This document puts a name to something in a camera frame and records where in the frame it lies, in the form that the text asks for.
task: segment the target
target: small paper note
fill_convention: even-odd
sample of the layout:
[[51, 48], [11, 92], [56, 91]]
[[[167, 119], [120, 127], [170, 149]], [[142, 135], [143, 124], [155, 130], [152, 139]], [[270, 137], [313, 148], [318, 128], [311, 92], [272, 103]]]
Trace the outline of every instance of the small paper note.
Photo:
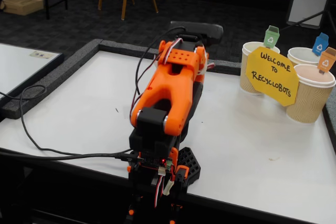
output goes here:
[[43, 59], [49, 59], [52, 56], [54, 56], [54, 53], [43, 52], [43, 51], [34, 51], [30, 54], [30, 56], [37, 57], [37, 58], [43, 58]]
[[322, 52], [326, 50], [329, 44], [329, 36], [321, 33], [319, 37], [316, 38], [315, 44], [313, 46], [313, 53], [317, 56], [321, 56]]
[[273, 48], [280, 37], [279, 28], [275, 26], [269, 26], [265, 33], [264, 46]]
[[287, 57], [259, 47], [247, 57], [245, 74], [255, 90], [272, 97], [282, 106], [295, 103], [299, 78]]

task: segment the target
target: recycling sign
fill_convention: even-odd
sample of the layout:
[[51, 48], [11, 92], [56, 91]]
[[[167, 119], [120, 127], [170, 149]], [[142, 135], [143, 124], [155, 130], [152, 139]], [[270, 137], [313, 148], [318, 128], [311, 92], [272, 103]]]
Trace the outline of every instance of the recycling sign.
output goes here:
[[321, 33], [315, 40], [315, 44], [313, 46], [313, 53], [317, 56], [321, 56], [322, 52], [326, 50], [329, 44], [328, 35]]
[[329, 61], [325, 60], [324, 62], [322, 62], [322, 65], [324, 65], [325, 67], [329, 66]]
[[279, 28], [275, 26], [269, 26], [265, 33], [264, 46], [273, 48], [279, 39]]

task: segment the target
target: orange recycling sign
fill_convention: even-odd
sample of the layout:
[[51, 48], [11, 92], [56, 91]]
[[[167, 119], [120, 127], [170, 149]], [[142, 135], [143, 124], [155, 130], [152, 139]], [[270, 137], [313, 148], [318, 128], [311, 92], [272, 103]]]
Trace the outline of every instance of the orange recycling sign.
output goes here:
[[299, 78], [291, 61], [269, 48], [258, 47], [247, 57], [246, 76], [255, 90], [282, 106], [295, 103]]

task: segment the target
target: white table top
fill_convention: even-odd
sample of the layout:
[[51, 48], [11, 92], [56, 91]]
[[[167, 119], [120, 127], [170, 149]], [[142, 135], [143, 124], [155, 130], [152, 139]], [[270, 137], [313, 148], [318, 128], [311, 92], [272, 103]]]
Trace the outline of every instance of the white table top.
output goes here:
[[[25, 115], [42, 147], [112, 153], [129, 147], [129, 109], [138, 58], [98, 52]], [[142, 69], [148, 66], [144, 60]], [[155, 68], [140, 82], [143, 90]], [[336, 155], [320, 116], [300, 124], [266, 96], [245, 94], [239, 76], [210, 73], [181, 148], [190, 147], [201, 176], [189, 194], [316, 223], [336, 220]], [[20, 120], [0, 123], [0, 147], [40, 156]], [[127, 163], [66, 161], [127, 178]]]
[[0, 44], [0, 91], [9, 93], [22, 82], [34, 75], [59, 54], [46, 52], [49, 59], [30, 56], [35, 49]]

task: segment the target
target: orange robotic arm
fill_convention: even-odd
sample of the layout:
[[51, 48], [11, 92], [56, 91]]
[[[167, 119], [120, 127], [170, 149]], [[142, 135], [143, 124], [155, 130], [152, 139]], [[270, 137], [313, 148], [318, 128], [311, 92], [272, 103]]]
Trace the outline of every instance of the orange robotic arm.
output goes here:
[[200, 71], [206, 68], [208, 55], [203, 46], [198, 46], [191, 52], [174, 48], [170, 50], [171, 45], [172, 42], [160, 43], [161, 57], [157, 70], [132, 112], [131, 123], [134, 127], [137, 126], [138, 113], [144, 107], [152, 107], [161, 100], [169, 100], [171, 108], [163, 124], [164, 133], [178, 136], [193, 103], [193, 84], [195, 81], [204, 81], [204, 73], [200, 74]]

